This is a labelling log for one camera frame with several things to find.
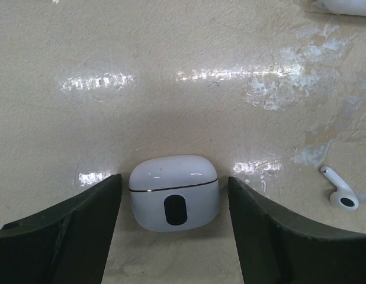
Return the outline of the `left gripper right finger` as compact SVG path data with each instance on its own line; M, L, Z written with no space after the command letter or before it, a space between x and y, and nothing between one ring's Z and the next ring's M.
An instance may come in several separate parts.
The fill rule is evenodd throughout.
M228 179L244 283L366 283L366 234L331 227Z

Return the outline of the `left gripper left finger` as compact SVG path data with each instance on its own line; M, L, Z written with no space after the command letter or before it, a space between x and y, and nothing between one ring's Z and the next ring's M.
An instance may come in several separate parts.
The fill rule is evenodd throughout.
M101 283L121 175L0 229L0 283Z

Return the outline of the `white square charging case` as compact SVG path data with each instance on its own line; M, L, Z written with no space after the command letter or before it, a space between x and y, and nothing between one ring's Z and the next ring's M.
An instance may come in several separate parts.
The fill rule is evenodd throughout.
M132 171L129 191L136 221L150 231L202 227L219 211L218 175L213 164L201 156L147 160Z

